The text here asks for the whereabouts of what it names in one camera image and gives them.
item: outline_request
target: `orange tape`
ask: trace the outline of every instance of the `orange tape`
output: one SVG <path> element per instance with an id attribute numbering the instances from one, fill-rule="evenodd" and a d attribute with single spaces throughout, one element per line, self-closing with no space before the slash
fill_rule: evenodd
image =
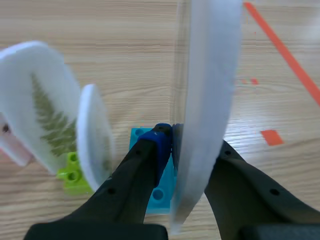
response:
<path id="1" fill-rule="evenodd" d="M 304 85 L 305 89 L 313 97 L 316 103 L 320 106 L 320 90 L 314 81 L 309 77 L 306 71 L 300 66 L 298 61 L 294 58 L 285 44 L 280 40 L 264 18 L 260 15 L 257 9 L 250 2 L 245 2 L 244 6 L 254 18 L 254 20 L 259 24 L 265 34 L 269 37 L 271 42 L 274 44 L 278 52 L 282 55 L 284 60 L 288 63 L 289 67 L 298 77 L 300 82 Z"/>
<path id="2" fill-rule="evenodd" d="M 259 82 L 258 82 L 258 80 L 256 78 L 252 78 L 251 79 L 251 83 L 252 83 L 252 85 L 258 85 L 259 84 Z"/>
<path id="3" fill-rule="evenodd" d="M 261 131 L 261 134 L 269 146 L 276 146 L 284 143 L 282 138 L 275 130 L 264 130 Z"/>

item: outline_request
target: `light blue lego brick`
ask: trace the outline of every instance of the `light blue lego brick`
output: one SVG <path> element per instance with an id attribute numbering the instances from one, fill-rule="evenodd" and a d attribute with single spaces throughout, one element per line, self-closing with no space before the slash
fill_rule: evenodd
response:
<path id="1" fill-rule="evenodd" d="M 138 137 L 152 128 L 140 127 L 131 129 L 130 146 L 131 149 L 138 140 Z M 163 171 L 159 186 L 153 189 L 146 208 L 147 214 L 168 214 L 170 212 L 170 201 L 174 194 L 176 185 L 174 163 L 172 156 Z"/>

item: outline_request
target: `pressed fern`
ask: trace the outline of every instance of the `pressed fern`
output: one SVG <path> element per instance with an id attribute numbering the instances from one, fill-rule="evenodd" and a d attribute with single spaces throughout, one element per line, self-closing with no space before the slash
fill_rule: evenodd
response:
<path id="1" fill-rule="evenodd" d="M 37 122 L 46 132 L 41 139 L 51 146 L 51 153 L 57 157 L 76 151 L 76 120 L 68 123 L 62 111 L 56 113 L 55 107 L 41 87 L 37 76 L 32 73 L 32 99 Z"/>

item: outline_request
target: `wood grain surface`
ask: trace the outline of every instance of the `wood grain surface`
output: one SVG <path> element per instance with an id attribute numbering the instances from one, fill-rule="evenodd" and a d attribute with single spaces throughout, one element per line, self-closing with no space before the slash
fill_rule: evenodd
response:
<path id="1" fill-rule="evenodd" d="M 259 12 L 320 86 L 320 4 L 259 0 Z M 176 0 L 2 0 L 0 48 L 29 40 L 64 54 L 83 86 L 96 83 L 109 110 L 117 162 L 131 127 L 170 121 Z M 237 88 L 225 139 L 246 159 L 320 210 L 320 106 L 253 18 L 243 10 Z M 257 85 L 250 84 L 256 78 Z M 284 141 L 268 146 L 260 131 Z M 22 239 L 37 222 L 62 217 L 89 196 L 67 196 L 38 163 L 18 167 L 0 157 L 0 239 Z M 166 215 L 145 221 L 168 226 Z M 220 239 L 204 196 L 182 233 L 170 239 Z"/>

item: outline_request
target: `lime green lego brick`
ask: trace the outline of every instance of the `lime green lego brick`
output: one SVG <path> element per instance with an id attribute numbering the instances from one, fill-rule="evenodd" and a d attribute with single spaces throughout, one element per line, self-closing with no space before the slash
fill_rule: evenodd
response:
<path id="1" fill-rule="evenodd" d="M 59 169 L 56 177 L 63 180 L 63 189 L 67 194 L 93 193 L 82 173 L 76 152 L 69 152 L 67 154 L 66 167 Z"/>

